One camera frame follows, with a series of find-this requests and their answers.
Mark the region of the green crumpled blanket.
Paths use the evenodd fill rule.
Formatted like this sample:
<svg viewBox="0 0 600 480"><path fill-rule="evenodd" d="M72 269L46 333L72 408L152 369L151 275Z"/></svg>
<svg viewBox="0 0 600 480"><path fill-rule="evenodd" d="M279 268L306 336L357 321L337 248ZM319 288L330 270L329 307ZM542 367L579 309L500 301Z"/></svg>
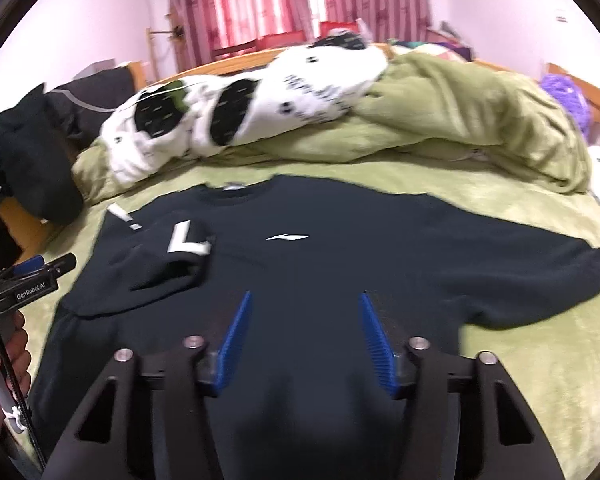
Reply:
<svg viewBox="0 0 600 480"><path fill-rule="evenodd" d="M194 162L343 164L396 150L442 160L480 153L501 170L552 192L588 189L592 169L582 134L534 80L418 52L387 60L387 69L364 96L331 122L309 124L206 158L172 159L155 174ZM100 137L79 154L72 174L90 203L143 181L129 188L114 182Z"/></svg>

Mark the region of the black bag with white trim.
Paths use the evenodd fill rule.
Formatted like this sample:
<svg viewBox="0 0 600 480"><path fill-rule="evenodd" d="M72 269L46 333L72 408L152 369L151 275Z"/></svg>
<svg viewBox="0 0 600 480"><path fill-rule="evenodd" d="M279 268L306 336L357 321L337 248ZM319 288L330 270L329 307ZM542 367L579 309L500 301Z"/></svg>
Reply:
<svg viewBox="0 0 600 480"><path fill-rule="evenodd" d="M128 66L110 68L45 92L50 121L76 150L99 136L104 121L135 93Z"/></svg>

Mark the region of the dark navy sweatshirt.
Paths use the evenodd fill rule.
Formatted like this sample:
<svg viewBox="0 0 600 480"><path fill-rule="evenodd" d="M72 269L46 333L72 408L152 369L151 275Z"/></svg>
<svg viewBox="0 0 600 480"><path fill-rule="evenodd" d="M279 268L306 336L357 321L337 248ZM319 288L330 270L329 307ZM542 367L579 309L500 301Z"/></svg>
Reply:
<svg viewBox="0 0 600 480"><path fill-rule="evenodd" d="M523 326L600 294L600 249L422 195L278 176L105 214L59 301L30 394L51 451L118 349L150 356L252 305L237 373L210 406L232 479L385 479L401 411L383 392L358 306L460 348L466 324Z"/></svg>

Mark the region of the black jacket on bedframe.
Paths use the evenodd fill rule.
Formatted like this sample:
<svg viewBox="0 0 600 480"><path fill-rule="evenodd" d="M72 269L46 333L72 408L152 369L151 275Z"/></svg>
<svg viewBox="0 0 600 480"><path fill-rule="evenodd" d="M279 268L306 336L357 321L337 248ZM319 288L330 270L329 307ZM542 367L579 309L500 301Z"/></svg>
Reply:
<svg viewBox="0 0 600 480"><path fill-rule="evenodd" d="M0 113L0 189L32 216L68 226L84 201L42 84Z"/></svg>

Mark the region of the red storage crate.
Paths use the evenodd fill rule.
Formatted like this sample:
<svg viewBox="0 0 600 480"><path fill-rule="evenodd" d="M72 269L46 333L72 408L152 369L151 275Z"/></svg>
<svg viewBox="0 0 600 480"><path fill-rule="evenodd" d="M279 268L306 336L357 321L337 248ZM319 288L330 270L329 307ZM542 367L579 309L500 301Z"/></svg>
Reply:
<svg viewBox="0 0 600 480"><path fill-rule="evenodd" d="M358 32L358 24L355 22L333 22L324 21L318 24L318 36L324 38L330 34L336 34L337 32Z"/></svg>

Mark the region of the wooden coat rack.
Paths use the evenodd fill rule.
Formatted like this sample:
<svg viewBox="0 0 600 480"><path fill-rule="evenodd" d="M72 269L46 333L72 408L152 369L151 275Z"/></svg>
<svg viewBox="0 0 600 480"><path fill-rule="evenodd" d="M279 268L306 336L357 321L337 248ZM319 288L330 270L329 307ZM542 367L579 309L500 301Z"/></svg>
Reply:
<svg viewBox="0 0 600 480"><path fill-rule="evenodd" d="M180 70L183 36L182 23L174 7L153 15L145 34L154 81L175 75Z"/></svg>

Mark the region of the purple plush toy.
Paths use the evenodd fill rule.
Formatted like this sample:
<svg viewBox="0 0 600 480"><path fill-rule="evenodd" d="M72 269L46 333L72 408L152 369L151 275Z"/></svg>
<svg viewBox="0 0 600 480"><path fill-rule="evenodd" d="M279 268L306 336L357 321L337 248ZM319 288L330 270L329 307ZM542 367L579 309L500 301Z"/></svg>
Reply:
<svg viewBox="0 0 600 480"><path fill-rule="evenodd" d="M581 133L587 136L591 111L580 87L569 76L552 73L543 76L540 87L572 116Z"/></svg>

